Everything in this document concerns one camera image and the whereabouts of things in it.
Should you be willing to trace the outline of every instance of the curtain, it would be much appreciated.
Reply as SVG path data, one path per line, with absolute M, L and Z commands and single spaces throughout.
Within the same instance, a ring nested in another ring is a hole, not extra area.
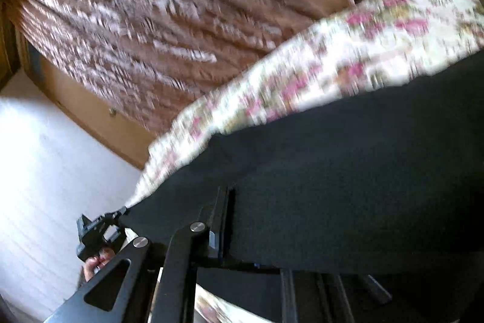
M 55 66 L 155 133 L 319 19 L 305 0 L 6 0 Z

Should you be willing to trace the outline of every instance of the black clamp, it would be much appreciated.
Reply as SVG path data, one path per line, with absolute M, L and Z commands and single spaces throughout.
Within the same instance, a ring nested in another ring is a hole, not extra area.
M 118 211 L 105 213 L 91 221 L 82 215 L 77 220 L 77 233 L 79 245 L 76 248 L 77 257 L 85 262 L 91 256 L 96 256 L 102 248 L 109 247 L 118 253 L 126 240 L 124 227 L 119 226 L 119 217 L 127 212 L 126 207 Z M 114 233 L 105 238 L 105 233 L 110 226 L 114 226 Z

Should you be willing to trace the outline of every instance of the black metal bar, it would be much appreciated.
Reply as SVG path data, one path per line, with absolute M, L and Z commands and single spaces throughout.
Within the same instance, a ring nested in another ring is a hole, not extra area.
M 343 314 L 345 318 L 345 323 L 355 323 L 355 318 L 353 317 L 352 307 L 349 304 L 348 297 L 346 295 L 345 286 L 343 285 L 343 281 L 341 280 L 341 276 L 338 274 L 330 274 L 333 282 L 336 286 L 336 291 L 338 294 L 339 302 L 341 304 L 341 308 L 343 309 Z
M 152 323 L 183 323 L 187 313 L 187 295 L 195 293 L 189 272 L 193 238 L 202 235 L 207 226 L 196 222 L 175 232 L 166 253 L 158 295 L 154 302 Z
M 113 259 L 85 283 L 71 298 L 64 302 L 45 322 L 48 323 L 119 323 L 122 322 L 139 277 L 146 272 L 146 260 L 151 243 L 137 237 L 123 248 Z M 112 287 L 113 279 L 119 286 Z M 103 298 L 110 298 L 109 308 Z M 148 303 L 138 304 L 130 316 L 141 317 Z
M 392 300 L 391 294 L 371 275 L 358 275 L 358 278 L 380 305 L 388 304 Z
M 281 269 L 282 323 L 298 323 L 294 273 Z
M 325 322 L 332 323 L 333 318 L 331 315 L 328 292 L 326 292 L 326 284 L 324 283 L 323 276 L 321 274 L 316 274 L 316 285 L 318 285 L 319 289 L 319 298 L 321 300 L 321 309 L 323 310 Z
M 224 233 L 227 218 L 227 206 L 230 191 L 226 187 L 219 187 L 217 200 L 210 225 L 209 257 L 222 259 L 224 256 Z
M 185 323 L 193 323 L 193 314 L 195 312 L 195 289 L 197 288 L 197 270 L 191 268 L 187 273 L 186 295 L 185 295 Z

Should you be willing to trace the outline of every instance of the silver bolt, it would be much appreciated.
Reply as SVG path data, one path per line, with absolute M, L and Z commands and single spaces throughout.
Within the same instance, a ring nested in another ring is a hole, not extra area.
M 190 225 L 190 230 L 194 233 L 200 233 L 200 231 L 205 230 L 205 223 L 203 222 L 194 222 Z
M 143 248 L 148 245 L 148 239 L 146 237 L 137 237 L 134 239 L 132 244 L 135 246 L 135 248 Z

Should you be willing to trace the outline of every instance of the triangular cutout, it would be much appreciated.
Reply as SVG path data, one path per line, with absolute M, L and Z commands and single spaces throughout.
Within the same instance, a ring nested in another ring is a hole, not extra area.
M 108 312 L 112 310 L 129 265 L 129 260 L 121 260 L 101 282 L 85 295 L 84 301 Z

